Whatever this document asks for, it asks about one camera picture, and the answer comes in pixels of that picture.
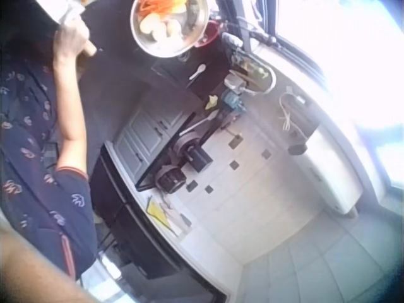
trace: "person's arm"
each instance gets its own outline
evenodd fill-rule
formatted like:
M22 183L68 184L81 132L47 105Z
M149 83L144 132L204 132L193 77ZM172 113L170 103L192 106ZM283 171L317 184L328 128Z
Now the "person's arm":
M0 252L1 292L12 302L98 302L20 235L2 226Z
M82 20L61 25L54 39L54 77L57 120L63 137L57 169L70 167L87 173L86 127L76 75L76 58L88 40Z

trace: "stainless steel bowl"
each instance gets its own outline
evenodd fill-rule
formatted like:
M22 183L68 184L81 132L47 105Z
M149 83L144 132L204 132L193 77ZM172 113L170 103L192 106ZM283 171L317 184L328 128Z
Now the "stainless steel bowl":
M149 35L140 32L140 21L136 14L139 1L135 0L131 10L131 30L136 43L148 54L169 58L181 55L203 36L209 21L209 6L207 0L188 0L187 12L172 14L170 18L177 19L182 25L182 43L155 42Z

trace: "spoon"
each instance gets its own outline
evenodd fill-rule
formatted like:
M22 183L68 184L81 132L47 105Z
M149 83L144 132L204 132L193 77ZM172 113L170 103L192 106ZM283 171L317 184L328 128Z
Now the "spoon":
M189 77L189 80L194 80L200 73L203 73L206 69L206 65L205 64L201 64L198 66L198 69L196 70L196 72Z
M217 110L214 110L213 112L211 112L211 113L209 114L208 117L206 117L206 118L200 120L198 123L192 125L190 128L187 128L185 131L181 131L181 132L179 133L179 135L182 136L183 134L188 133L189 131L192 131L195 127L201 125L201 124L204 123L205 121L212 121L214 118L216 118L216 116L217 116L218 113L219 113L219 110L218 110L218 109L217 109Z

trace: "white appliance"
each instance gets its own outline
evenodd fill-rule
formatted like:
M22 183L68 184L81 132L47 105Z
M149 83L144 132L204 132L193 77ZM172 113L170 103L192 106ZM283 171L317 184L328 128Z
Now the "white appliance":
M338 213L347 214L363 192L350 162L321 125L307 140L306 145L307 150L302 155L292 158L325 202Z

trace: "knife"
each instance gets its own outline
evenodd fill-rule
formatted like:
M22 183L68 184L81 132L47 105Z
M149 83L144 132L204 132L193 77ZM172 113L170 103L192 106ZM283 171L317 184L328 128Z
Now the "knife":
M37 0L42 9L58 24L77 18L85 8L77 0ZM92 57L97 52L96 46L89 40L84 45L83 53Z

